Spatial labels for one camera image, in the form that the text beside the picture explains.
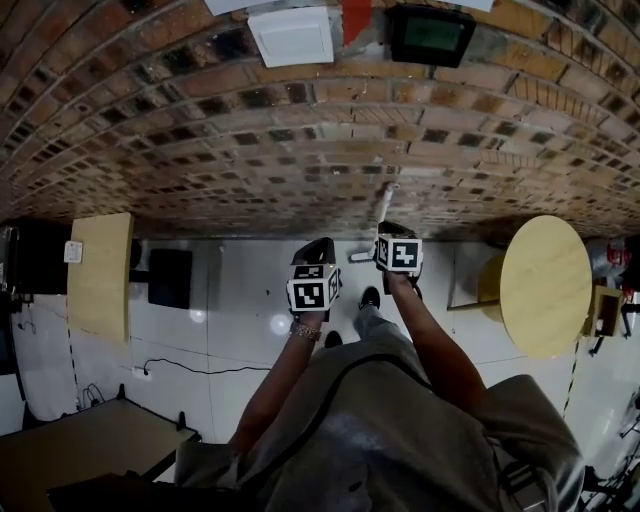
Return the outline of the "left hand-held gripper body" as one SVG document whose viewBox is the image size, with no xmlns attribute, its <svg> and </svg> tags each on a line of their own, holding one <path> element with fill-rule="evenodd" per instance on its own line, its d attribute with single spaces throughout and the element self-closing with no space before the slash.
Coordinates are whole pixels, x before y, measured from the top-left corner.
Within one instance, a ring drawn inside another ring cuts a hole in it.
<svg viewBox="0 0 640 512">
<path fill-rule="evenodd" d="M 323 237 L 309 242 L 294 254 L 291 265 L 293 274 L 286 284 L 291 314 L 323 313 L 328 322 L 342 287 L 334 241 Z"/>
</svg>

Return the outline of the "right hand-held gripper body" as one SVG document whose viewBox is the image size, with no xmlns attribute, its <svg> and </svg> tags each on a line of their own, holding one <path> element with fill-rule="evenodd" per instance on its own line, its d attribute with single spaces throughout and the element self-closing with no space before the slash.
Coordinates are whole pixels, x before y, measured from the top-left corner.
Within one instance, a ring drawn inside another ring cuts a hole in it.
<svg viewBox="0 0 640 512">
<path fill-rule="evenodd" d="M 384 273 L 383 288 L 390 295 L 385 273 L 404 275 L 417 295 L 421 295 L 418 279 L 423 267 L 423 242 L 414 231 L 394 222 L 378 225 L 374 262 Z"/>
</svg>

